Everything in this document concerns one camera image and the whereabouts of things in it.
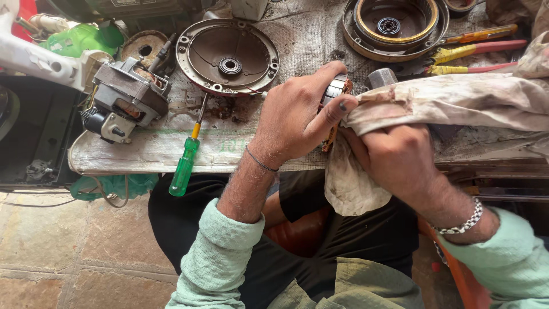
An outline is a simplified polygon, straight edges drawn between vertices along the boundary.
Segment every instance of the workbench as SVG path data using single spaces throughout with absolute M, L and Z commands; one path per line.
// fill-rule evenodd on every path
M 366 76 L 382 65 L 356 53 L 343 38 L 340 17 L 345 3 L 341 0 L 301 0 L 268 4 L 263 19 L 254 26 L 269 35 L 280 54 L 280 70 L 269 87 L 292 76 L 312 74 L 323 64 L 340 59 L 354 82 L 353 94 L 364 92 Z M 484 9 L 485 4 L 481 4 L 467 17 L 451 19 L 446 35 L 494 26 Z M 479 67 L 505 62 L 508 58 L 501 52 L 472 55 L 447 64 Z M 172 91 L 169 99 L 172 101 L 183 101 L 183 90 L 188 90 L 190 103 L 185 113 L 169 113 L 146 128 L 135 128 L 130 144 L 111 145 L 101 140 L 99 135 L 87 132 L 73 148 L 72 168 L 90 175 L 174 172 L 184 150 L 184 141 L 193 130 L 200 97 L 204 94 L 184 77 L 179 68 L 171 75 L 170 81 Z M 220 119 L 219 111 L 228 106 L 232 111 Z M 244 146 L 255 134 L 260 111 L 260 96 L 228 100 L 211 98 L 202 123 L 200 150 L 193 171 L 232 172 Z M 512 173 L 512 169 L 516 169 L 513 162 L 521 162 L 533 164 L 532 172 L 539 171 L 544 175 L 549 170 L 545 159 L 527 151 L 524 146 L 545 135 L 547 133 L 465 127 L 450 140 L 441 142 L 435 139 L 436 162 L 439 168 L 446 170 L 479 164 L 500 173 Z M 305 157 L 287 162 L 281 170 L 322 169 L 327 158 L 326 153 L 312 151 Z M 503 164 L 504 168 L 494 169 L 498 164 Z

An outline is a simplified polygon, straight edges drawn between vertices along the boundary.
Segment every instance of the black pants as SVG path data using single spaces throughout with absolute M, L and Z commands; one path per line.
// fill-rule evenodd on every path
M 181 258 L 196 238 L 202 211 L 221 196 L 229 174 L 193 174 L 182 197 L 168 192 L 172 177 L 162 177 L 150 195 L 149 218 L 160 248 L 181 274 Z M 279 195 L 290 221 L 324 207 L 324 170 L 281 173 Z M 248 308 L 266 308 L 294 278 L 314 301 L 328 298 L 334 294 L 336 257 L 375 261 L 411 277 L 417 248 L 416 215 L 395 197 L 361 216 L 332 212 L 324 242 L 312 258 L 293 255 L 263 236 L 253 248 L 240 299 Z

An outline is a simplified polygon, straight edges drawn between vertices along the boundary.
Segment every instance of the green screwdriver handle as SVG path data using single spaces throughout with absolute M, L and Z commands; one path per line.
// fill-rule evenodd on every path
M 173 180 L 170 185 L 169 192 L 173 196 L 183 196 L 187 191 L 189 178 L 194 165 L 194 155 L 197 153 L 200 141 L 192 137 L 188 137 L 185 141 L 185 151 L 183 157 L 179 159 L 179 164 L 173 175 Z

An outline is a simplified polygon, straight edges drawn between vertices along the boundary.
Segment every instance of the green plastic bottle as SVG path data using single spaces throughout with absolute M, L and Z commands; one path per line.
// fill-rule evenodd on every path
M 111 21 L 106 21 L 101 23 L 99 28 L 80 24 L 72 29 L 52 34 L 47 41 L 38 45 L 61 56 L 79 58 L 83 51 L 94 49 L 113 56 L 122 44 L 124 37 L 120 30 Z

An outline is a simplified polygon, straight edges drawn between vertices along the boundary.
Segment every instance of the stone floor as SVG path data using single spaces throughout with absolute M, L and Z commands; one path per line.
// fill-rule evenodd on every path
M 0 200 L 52 205 L 61 194 L 2 194 Z M 52 208 L 0 204 L 0 309 L 163 308 L 177 275 L 156 241 L 148 196 L 124 208 L 103 200 Z M 449 270 L 432 242 L 421 239 L 414 280 L 427 309 L 462 308 Z

